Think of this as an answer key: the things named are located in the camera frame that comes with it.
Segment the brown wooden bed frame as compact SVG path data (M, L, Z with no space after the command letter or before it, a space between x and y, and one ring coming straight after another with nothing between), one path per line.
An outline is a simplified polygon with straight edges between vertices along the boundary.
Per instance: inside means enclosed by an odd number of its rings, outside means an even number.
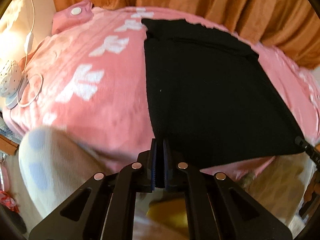
M0 135L0 151L7 155L15 155L18 150L18 144L10 139Z

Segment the pink patterned bed blanket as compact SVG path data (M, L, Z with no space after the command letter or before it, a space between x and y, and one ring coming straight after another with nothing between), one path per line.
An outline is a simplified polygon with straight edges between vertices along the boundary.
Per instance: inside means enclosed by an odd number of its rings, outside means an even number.
M105 10L84 0L53 18L52 35L21 59L29 85L22 105L3 108L16 134L42 125L69 133L98 152L113 172L147 150L153 138L146 100L141 20L184 19L193 27L239 36L202 17L157 7Z

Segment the white blue-spotted pants leg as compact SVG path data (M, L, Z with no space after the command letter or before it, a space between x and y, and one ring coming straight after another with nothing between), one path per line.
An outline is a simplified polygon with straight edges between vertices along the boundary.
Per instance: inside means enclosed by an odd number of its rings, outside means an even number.
M18 161L25 187L42 218L93 174L111 173L92 150L47 126L24 136ZM257 161L244 161L221 166L220 171L234 178L294 236L298 235L305 226L298 209L313 185L315 166L305 153L279 156L259 175L252 171L255 165ZM187 217L180 199L160 197L149 209L144 196L138 199L141 206L134 219L134 239L187 239Z

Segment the white perforated round lamp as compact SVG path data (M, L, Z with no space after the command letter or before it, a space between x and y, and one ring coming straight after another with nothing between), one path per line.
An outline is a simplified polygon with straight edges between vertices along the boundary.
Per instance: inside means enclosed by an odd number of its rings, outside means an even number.
M1 97L9 98L13 96L22 79L22 71L15 60L1 62Z

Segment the black long-sleeve sweater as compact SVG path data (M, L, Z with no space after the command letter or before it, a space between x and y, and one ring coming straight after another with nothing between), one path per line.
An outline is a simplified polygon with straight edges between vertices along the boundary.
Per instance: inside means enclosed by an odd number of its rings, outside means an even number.
M153 132L199 169L299 154L303 133L251 47L185 20L143 19Z

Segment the orange curtain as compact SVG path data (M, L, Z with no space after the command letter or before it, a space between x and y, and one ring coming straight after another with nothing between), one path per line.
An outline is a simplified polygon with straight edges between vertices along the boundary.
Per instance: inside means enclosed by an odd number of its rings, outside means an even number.
M53 0L61 11L82 0ZM319 17L308 0L91 0L97 7L175 9L225 26L253 43L280 48L298 65L319 66Z

